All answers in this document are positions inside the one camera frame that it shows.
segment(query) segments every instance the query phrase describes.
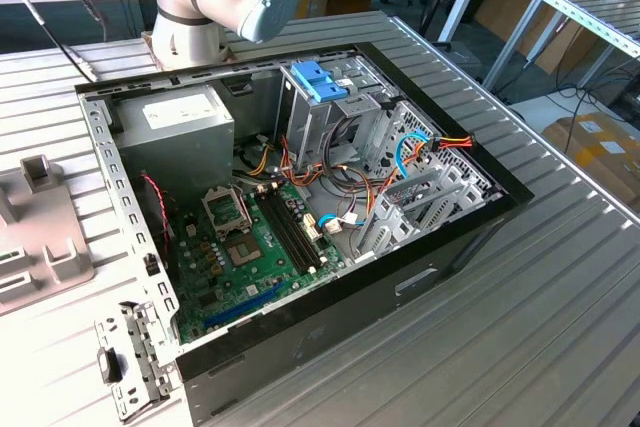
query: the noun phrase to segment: metal bracket piece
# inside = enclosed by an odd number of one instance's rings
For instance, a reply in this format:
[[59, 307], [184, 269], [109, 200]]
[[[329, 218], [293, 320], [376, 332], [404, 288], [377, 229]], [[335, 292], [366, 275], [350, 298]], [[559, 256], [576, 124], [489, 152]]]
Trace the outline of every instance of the metal bracket piece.
[[386, 194], [378, 196], [357, 246], [360, 252], [379, 254], [408, 239], [417, 229], [404, 216], [402, 208], [394, 205]]
[[152, 304], [120, 304], [120, 311], [95, 322], [102, 380], [111, 385], [118, 417], [129, 423], [169, 398], [177, 381], [173, 364], [161, 368], [152, 341]]

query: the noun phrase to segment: aluminum table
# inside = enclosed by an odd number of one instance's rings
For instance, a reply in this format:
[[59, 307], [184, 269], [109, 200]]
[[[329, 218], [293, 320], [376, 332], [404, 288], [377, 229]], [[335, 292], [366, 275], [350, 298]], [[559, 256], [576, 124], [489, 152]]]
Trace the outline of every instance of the aluminum table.
[[565, 16], [609, 44], [579, 82], [579, 87], [584, 87], [615, 49], [632, 58], [640, 56], [640, 0], [532, 0], [487, 74], [482, 84], [484, 88], [491, 90], [494, 87], [543, 4], [557, 12], [531, 49], [529, 59], [544, 48]]
[[[462, 273], [209, 425], [628, 425], [640, 410], [637, 217], [397, 19], [302, 20], [267, 44], [231, 44], [249, 59], [365, 41], [536, 198]], [[78, 52], [102, 79], [155, 71], [142, 41]], [[0, 171], [36, 153], [61, 164], [97, 268], [89, 283], [0, 318], [0, 420], [115, 427], [93, 320], [140, 291], [73, 94], [80, 78], [53, 50], [2, 56], [0, 72]], [[188, 426], [181, 392], [133, 425]]]

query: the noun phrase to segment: yellow wire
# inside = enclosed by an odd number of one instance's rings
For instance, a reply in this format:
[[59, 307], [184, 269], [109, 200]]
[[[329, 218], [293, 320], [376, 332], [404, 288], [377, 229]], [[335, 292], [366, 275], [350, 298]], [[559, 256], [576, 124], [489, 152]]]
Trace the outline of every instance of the yellow wire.
[[471, 140], [471, 136], [466, 137], [464, 139], [451, 139], [449, 137], [440, 137], [440, 140], [446, 140], [448, 142], [467, 142], [468, 140]]
[[269, 158], [269, 151], [270, 150], [271, 150], [271, 147], [268, 146], [268, 145], [264, 148], [264, 153], [262, 154], [262, 160], [260, 161], [260, 165], [258, 165], [258, 167], [256, 169], [254, 169], [251, 172], [249, 172], [249, 175], [256, 176], [256, 175], [260, 175], [262, 173], [262, 171], [267, 166], [267, 159]]

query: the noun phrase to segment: expansion slot bracket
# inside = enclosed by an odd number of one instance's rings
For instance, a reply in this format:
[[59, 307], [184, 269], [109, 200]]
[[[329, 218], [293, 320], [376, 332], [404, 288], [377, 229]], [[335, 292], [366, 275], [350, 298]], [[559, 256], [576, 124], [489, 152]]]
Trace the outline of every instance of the expansion slot bracket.
[[169, 398], [179, 385], [173, 363], [160, 367], [153, 337], [162, 327], [151, 303], [120, 304], [95, 322], [102, 380], [111, 385], [120, 421], [129, 423]]

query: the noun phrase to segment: table leg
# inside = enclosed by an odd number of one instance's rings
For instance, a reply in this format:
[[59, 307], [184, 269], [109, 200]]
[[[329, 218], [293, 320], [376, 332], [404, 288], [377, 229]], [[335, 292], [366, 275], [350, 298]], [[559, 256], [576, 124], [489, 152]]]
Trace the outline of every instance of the table leg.
[[456, 0], [453, 4], [453, 8], [449, 13], [449, 17], [447, 18], [447, 22], [444, 24], [442, 28], [442, 32], [440, 32], [440, 37], [438, 37], [438, 42], [451, 42], [453, 38], [453, 34], [455, 33], [458, 25], [460, 24], [460, 19], [464, 15], [465, 10], [469, 5], [471, 0]]
[[509, 59], [511, 59], [511, 56], [513, 55], [513, 53], [515, 52], [516, 47], [518, 46], [518, 43], [529, 30], [529, 27], [531, 26], [531, 21], [536, 16], [541, 6], [542, 6], [542, 0], [532, 0], [531, 3], [529, 4], [529, 7], [527, 7], [527, 10], [525, 11], [524, 15], [520, 19], [520, 22], [518, 22], [518, 25], [516, 25], [516, 28], [514, 29], [513, 34], [511, 34], [511, 37], [505, 44], [504, 48], [502, 49], [502, 52], [500, 52], [500, 55], [498, 56], [495, 63], [493, 64], [493, 67], [491, 67], [489, 74], [487, 74], [487, 77], [484, 79], [484, 82], [482, 83], [483, 87], [488, 91], [491, 91], [495, 83], [500, 78], [500, 74], [502, 74], [502, 71], [507, 66], [507, 63], [509, 62]]
[[609, 58], [609, 56], [613, 53], [614, 50], [616, 50], [616, 48], [613, 45], [611, 44], [607, 45], [607, 48], [604, 49], [604, 52], [602, 52], [602, 54], [600, 54], [600, 57], [598, 57], [598, 60], [596, 60], [593, 63], [593, 65], [589, 68], [587, 73], [584, 74], [584, 77], [580, 79], [580, 82], [578, 82], [578, 87], [583, 88], [587, 84], [587, 82], [591, 80], [591, 77], [593, 77], [596, 74], [596, 72], [600, 70], [600, 67], [602, 67], [602, 64], [605, 63], [605, 61]]
[[558, 28], [558, 25], [560, 25], [560, 21], [562, 20], [563, 17], [564, 17], [564, 14], [561, 14], [560, 12], [556, 12], [555, 14], [553, 14], [551, 21], [549, 22], [547, 27], [544, 29], [544, 31], [542, 32], [542, 34], [540, 35], [540, 37], [538, 38], [534, 46], [529, 51], [529, 55], [527, 55], [527, 60], [531, 60], [535, 58], [535, 56], [540, 52], [540, 50], [544, 49], [544, 46], [547, 45], [547, 42], [549, 41], [551, 36], [554, 34], [556, 29]]

